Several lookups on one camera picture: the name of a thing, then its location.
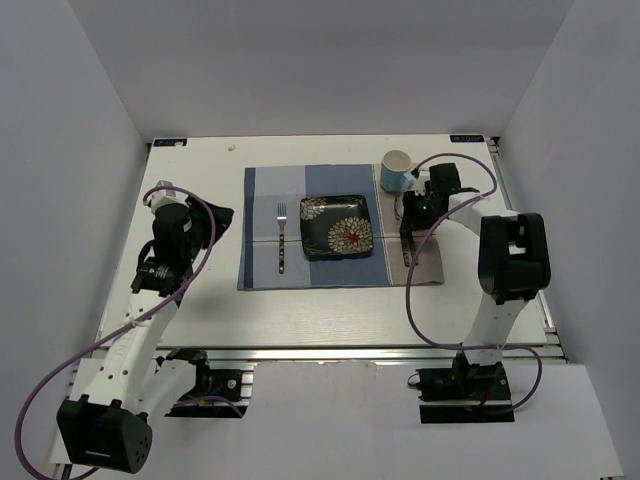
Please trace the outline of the metal table knife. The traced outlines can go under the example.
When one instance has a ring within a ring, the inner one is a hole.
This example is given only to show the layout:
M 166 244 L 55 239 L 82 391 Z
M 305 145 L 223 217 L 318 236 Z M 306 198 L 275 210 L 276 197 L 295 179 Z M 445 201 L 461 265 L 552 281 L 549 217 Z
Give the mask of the metal table knife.
M 412 235 L 409 229 L 409 223 L 404 219 L 403 197 L 396 196 L 394 198 L 394 217 L 399 227 L 400 243 L 405 267 L 409 267 L 412 259 Z

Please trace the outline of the metal spoon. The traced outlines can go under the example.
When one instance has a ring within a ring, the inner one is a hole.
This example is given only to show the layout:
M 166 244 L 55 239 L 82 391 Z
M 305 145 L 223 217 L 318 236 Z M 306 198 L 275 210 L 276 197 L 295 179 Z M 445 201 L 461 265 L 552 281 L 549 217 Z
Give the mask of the metal spoon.
M 404 193 L 394 200 L 394 216 L 398 223 L 403 261 L 409 267 L 415 255 L 414 232 L 416 231 L 416 216 L 409 194 Z

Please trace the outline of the light blue mug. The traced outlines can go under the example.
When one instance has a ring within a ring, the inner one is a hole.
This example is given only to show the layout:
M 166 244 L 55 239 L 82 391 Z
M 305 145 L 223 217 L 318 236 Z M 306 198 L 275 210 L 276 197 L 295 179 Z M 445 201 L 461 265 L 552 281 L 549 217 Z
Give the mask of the light blue mug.
M 414 187 L 411 157 L 400 150 L 387 152 L 381 161 L 380 185 L 389 194 L 401 194 Z

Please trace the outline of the dark floral rectangular plate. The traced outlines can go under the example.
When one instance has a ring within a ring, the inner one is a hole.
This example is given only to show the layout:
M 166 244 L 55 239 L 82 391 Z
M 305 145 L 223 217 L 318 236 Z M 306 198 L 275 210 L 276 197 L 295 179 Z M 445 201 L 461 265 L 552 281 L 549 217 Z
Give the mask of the dark floral rectangular plate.
M 307 258 L 358 258 L 373 252 L 373 226 L 363 195 L 307 197 L 299 207 L 301 244 Z

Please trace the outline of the metal fork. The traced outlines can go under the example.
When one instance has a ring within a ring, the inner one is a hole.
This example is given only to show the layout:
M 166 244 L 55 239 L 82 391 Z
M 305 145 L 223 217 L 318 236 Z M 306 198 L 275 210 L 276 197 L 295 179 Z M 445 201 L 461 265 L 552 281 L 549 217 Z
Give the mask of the metal fork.
M 277 205 L 277 223 L 279 228 L 278 262 L 279 273 L 285 273 L 285 231 L 287 224 L 286 203 L 279 202 Z

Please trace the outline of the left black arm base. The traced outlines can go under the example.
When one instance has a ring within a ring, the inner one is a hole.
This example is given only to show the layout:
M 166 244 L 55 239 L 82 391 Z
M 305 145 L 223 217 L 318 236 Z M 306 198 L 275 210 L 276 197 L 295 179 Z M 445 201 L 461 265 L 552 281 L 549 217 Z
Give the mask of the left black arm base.
M 183 394 L 167 417 L 174 418 L 241 418 L 247 411 L 247 396 L 242 394 L 245 371 L 217 368 L 210 364 L 207 352 L 195 348 L 178 348 L 155 359 L 156 370 L 180 360 L 196 368 L 194 386 Z

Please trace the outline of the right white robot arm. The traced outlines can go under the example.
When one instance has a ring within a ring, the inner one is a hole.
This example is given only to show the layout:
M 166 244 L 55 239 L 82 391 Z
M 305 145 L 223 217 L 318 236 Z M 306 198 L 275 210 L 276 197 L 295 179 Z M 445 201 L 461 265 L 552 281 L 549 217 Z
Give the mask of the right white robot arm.
M 409 264 L 407 283 L 412 283 L 426 241 L 444 221 L 454 221 L 479 238 L 477 274 L 483 294 L 470 332 L 454 347 L 466 364 L 451 374 L 453 390 L 472 399 L 486 389 L 487 375 L 501 363 L 521 311 L 550 283 L 544 220 L 492 201 L 496 180 L 485 193 L 464 187 L 453 163 L 430 167 L 425 184 L 424 194 L 410 192 L 403 199 L 401 231 L 425 233 Z

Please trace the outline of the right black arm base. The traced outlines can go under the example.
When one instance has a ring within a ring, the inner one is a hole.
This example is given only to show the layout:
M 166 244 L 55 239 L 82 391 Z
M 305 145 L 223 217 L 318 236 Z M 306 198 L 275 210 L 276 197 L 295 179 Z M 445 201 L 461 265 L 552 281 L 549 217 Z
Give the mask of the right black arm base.
M 407 379 L 419 394 L 422 424 L 484 424 L 515 421 L 511 391 L 501 362 L 470 364 L 463 353 L 450 367 L 422 368 Z

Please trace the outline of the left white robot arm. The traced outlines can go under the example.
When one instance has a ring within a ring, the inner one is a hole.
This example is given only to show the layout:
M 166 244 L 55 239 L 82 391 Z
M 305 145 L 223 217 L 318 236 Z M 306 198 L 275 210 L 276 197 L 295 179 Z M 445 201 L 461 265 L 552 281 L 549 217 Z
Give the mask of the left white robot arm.
M 140 471 L 152 445 L 152 424 L 177 406 L 207 402 L 215 393 L 207 354 L 178 348 L 155 360 L 154 352 L 176 316 L 184 294 L 230 227 L 234 212 L 161 181 L 144 195 L 154 217 L 151 240 L 136 261 L 124 332 L 109 340 L 100 368 L 78 399 L 57 412 L 69 460 L 92 469 Z

